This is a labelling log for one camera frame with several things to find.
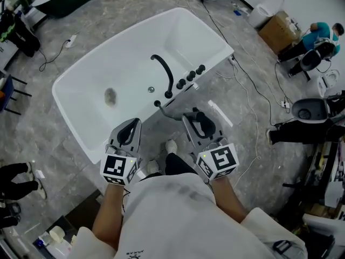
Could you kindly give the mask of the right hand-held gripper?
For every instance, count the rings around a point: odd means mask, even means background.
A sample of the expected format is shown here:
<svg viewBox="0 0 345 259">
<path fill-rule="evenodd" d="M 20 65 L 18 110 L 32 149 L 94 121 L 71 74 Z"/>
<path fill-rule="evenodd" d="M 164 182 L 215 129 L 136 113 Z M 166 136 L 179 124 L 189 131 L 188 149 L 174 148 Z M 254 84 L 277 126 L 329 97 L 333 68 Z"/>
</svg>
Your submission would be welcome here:
<svg viewBox="0 0 345 259">
<path fill-rule="evenodd" d="M 205 115 L 205 120 L 199 123 L 182 115 L 182 123 L 194 147 L 190 153 L 193 161 L 207 179 L 224 177 L 239 165 L 234 144 L 228 142 L 217 119 Z"/>
</svg>

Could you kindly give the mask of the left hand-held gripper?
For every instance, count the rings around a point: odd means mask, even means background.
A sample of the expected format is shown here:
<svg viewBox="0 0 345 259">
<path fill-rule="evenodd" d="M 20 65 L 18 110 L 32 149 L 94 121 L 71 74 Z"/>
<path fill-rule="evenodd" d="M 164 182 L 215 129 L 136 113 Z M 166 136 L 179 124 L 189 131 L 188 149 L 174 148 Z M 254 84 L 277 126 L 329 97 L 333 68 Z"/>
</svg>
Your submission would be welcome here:
<svg viewBox="0 0 345 259">
<path fill-rule="evenodd" d="M 127 186 L 139 170 L 141 126 L 139 118 L 132 118 L 112 130 L 100 164 L 107 183 Z"/>
</svg>

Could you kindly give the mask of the person's right forearm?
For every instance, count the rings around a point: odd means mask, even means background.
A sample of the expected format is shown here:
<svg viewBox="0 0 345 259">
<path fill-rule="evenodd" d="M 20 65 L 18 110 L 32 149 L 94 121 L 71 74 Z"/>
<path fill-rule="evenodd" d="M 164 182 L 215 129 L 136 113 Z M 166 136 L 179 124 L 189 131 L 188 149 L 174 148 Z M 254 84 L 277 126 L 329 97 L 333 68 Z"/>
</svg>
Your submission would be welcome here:
<svg viewBox="0 0 345 259">
<path fill-rule="evenodd" d="M 213 180 L 211 185 L 216 205 L 230 218 L 241 223 L 248 215 L 248 212 L 237 198 L 230 180 L 224 176 Z"/>
</svg>

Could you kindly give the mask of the person's left forearm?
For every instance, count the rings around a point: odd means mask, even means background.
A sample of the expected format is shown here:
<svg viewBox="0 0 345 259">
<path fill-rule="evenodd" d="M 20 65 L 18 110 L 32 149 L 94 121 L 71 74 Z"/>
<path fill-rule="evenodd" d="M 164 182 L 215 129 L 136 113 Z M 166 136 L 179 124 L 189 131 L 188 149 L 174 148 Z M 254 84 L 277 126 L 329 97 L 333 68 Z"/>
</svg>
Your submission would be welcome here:
<svg viewBox="0 0 345 259">
<path fill-rule="evenodd" d="M 92 227 L 95 237 L 116 251 L 118 250 L 122 229 L 123 192 L 124 186 L 108 184 Z"/>
</svg>

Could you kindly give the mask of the white bathtub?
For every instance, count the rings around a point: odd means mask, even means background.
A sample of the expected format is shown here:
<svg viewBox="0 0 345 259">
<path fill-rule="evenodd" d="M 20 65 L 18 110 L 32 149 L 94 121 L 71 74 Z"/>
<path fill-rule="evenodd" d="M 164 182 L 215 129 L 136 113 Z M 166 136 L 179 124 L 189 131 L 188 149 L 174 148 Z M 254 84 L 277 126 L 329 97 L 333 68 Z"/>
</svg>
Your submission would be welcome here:
<svg viewBox="0 0 345 259">
<path fill-rule="evenodd" d="M 105 153 L 111 131 L 131 118 L 148 120 L 163 106 L 177 102 L 189 88 L 206 80 L 210 71 L 233 54 L 233 48 L 201 19 L 184 8 L 174 8 L 143 20 L 103 42 L 70 66 L 53 84 L 55 102 L 81 149 L 92 163 Z M 172 98 L 164 94 L 169 79 L 157 54 L 174 77 Z M 205 66 L 187 81 L 190 71 Z M 179 90 L 176 84 L 185 79 Z M 155 92 L 149 93 L 148 87 Z M 104 94 L 116 92 L 109 107 Z"/>
</svg>

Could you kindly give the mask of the person's right white shoe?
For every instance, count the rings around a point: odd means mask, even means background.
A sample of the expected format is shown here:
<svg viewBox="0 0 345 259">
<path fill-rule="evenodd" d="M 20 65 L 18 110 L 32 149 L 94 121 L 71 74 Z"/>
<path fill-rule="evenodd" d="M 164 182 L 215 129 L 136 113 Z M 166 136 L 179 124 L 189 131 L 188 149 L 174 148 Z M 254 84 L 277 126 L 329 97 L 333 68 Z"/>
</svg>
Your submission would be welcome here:
<svg viewBox="0 0 345 259">
<path fill-rule="evenodd" d="M 165 149 L 167 151 L 168 154 L 177 154 L 177 144 L 174 140 L 168 140 L 165 143 Z"/>
</svg>

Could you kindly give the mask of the person's white shoe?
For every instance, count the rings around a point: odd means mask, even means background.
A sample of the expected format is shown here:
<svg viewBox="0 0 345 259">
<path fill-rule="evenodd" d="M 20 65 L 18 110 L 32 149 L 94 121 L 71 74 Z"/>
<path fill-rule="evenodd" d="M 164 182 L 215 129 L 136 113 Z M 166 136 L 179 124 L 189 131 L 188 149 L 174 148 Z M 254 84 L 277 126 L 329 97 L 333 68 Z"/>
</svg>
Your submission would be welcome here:
<svg viewBox="0 0 345 259">
<path fill-rule="evenodd" d="M 168 140 L 165 143 L 165 149 L 167 151 L 168 154 L 177 154 L 177 144 L 174 140 Z"/>
<path fill-rule="evenodd" d="M 147 163 L 147 170 L 149 174 L 159 173 L 160 168 L 155 160 L 151 160 Z"/>
</svg>

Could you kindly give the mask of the person's left white shoe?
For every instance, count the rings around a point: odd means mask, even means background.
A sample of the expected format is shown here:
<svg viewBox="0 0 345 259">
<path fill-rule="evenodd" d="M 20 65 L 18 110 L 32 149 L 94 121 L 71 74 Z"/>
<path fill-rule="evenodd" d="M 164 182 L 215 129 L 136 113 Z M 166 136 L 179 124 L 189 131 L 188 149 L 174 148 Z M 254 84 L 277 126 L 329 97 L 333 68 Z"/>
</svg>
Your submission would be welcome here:
<svg viewBox="0 0 345 259">
<path fill-rule="evenodd" d="M 151 160 L 147 163 L 147 170 L 149 174 L 159 173 L 160 168 L 155 160 Z"/>
</svg>

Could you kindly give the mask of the grey brown fuzzy clump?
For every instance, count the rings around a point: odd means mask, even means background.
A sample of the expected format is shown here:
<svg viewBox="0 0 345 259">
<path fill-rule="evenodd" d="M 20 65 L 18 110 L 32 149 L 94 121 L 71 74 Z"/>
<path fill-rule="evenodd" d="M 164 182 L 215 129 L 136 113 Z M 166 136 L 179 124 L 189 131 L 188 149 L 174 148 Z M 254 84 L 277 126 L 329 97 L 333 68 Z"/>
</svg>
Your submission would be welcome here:
<svg viewBox="0 0 345 259">
<path fill-rule="evenodd" d="M 107 88 L 104 94 L 105 103 L 109 107 L 114 107 L 116 105 L 116 92 L 113 88 Z"/>
</svg>

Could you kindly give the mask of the person's black trousers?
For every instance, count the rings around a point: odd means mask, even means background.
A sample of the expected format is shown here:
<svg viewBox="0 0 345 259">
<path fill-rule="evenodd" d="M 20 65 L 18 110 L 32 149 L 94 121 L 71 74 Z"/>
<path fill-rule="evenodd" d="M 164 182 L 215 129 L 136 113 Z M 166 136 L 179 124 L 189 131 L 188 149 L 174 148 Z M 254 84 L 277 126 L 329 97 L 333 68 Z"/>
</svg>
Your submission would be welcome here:
<svg viewBox="0 0 345 259">
<path fill-rule="evenodd" d="M 153 177 L 162 176 L 162 175 L 180 175 L 180 174 L 186 174 L 186 173 L 191 173 L 191 174 L 196 174 L 196 175 L 198 174 L 192 167 L 190 167 L 178 155 L 171 153 L 171 154 L 168 154 L 165 159 L 165 170 L 163 174 L 161 172 L 149 174 L 144 179 L 153 178 Z"/>
</svg>

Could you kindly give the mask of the black curved faucet spout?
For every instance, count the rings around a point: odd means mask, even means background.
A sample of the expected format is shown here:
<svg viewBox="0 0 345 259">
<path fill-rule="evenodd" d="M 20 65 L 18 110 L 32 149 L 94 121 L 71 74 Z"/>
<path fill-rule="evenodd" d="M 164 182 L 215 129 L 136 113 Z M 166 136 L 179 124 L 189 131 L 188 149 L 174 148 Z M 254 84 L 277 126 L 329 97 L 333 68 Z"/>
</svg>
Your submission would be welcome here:
<svg viewBox="0 0 345 259">
<path fill-rule="evenodd" d="M 167 99 L 172 98 L 172 96 L 173 96 L 172 89 L 173 89 L 174 77 L 173 77 L 173 74 L 172 74 L 172 71 L 171 71 L 170 67 L 165 62 L 165 60 L 162 57 L 160 57 L 159 55 L 157 55 L 157 54 L 153 54 L 150 57 L 150 59 L 151 60 L 157 60 L 162 65 L 162 67 L 164 68 L 165 72 L 167 73 L 167 76 L 168 76 L 168 79 L 169 79 L 169 84 L 168 84 L 168 89 L 166 90 L 164 96 Z"/>
</svg>

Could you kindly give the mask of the person's white shirt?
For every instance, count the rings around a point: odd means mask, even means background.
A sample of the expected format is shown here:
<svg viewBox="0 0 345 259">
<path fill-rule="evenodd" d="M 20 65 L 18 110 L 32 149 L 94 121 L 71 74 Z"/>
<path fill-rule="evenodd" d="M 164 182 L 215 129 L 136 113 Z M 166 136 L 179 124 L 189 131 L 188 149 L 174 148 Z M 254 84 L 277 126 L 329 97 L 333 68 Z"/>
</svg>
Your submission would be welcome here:
<svg viewBox="0 0 345 259">
<path fill-rule="evenodd" d="M 122 202 L 116 251 L 79 229 L 68 259 L 307 259 L 303 240 L 260 208 L 238 223 L 217 205 L 200 176 L 162 175 L 136 183 Z M 274 242 L 292 246 L 282 255 Z"/>
</svg>

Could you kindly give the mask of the brown cardboard box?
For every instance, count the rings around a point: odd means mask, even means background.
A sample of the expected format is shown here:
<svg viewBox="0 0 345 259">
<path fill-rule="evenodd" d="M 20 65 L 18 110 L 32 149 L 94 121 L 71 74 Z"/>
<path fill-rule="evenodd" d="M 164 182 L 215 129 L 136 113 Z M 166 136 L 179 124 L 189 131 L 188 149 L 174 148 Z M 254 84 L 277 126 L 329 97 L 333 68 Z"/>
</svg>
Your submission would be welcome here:
<svg viewBox="0 0 345 259">
<path fill-rule="evenodd" d="M 300 39 L 301 30 L 284 11 L 274 15 L 259 31 L 259 36 L 275 54 Z"/>
</svg>

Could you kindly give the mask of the white cup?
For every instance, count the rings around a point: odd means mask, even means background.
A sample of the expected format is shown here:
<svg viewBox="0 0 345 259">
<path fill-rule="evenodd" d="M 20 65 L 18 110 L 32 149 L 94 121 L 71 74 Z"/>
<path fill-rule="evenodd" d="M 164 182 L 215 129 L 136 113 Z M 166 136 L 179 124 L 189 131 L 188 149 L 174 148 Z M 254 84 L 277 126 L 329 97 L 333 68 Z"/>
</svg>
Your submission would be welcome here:
<svg viewBox="0 0 345 259">
<path fill-rule="evenodd" d="M 54 226 L 50 231 L 49 235 L 56 242 L 62 242 L 65 237 L 65 232 L 60 226 Z"/>
</svg>

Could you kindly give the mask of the blue chair black frame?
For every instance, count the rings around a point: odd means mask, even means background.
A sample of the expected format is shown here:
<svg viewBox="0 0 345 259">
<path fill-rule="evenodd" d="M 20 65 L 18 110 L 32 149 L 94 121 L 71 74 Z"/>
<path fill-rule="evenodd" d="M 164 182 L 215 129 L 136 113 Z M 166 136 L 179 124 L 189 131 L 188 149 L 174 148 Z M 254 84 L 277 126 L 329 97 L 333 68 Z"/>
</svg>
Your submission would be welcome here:
<svg viewBox="0 0 345 259">
<path fill-rule="evenodd" d="M 21 84 L 24 84 L 24 85 L 27 85 L 27 83 L 13 77 L 12 75 L 8 75 L 7 77 L 3 77 L 3 79 L 4 79 L 3 85 L 0 84 L 0 86 L 2 86 L 0 89 L 0 113 L 7 111 L 7 112 L 13 113 L 15 115 L 21 115 L 21 113 L 7 108 L 7 105 L 8 105 L 10 100 L 13 100 L 13 101 L 17 100 L 17 99 L 12 97 L 14 92 L 19 93 L 19 94 L 24 95 L 24 96 L 27 96 L 27 97 L 32 97 L 32 95 L 29 93 L 15 89 L 13 81 L 15 80 L 15 81 L 17 81 Z"/>
</svg>

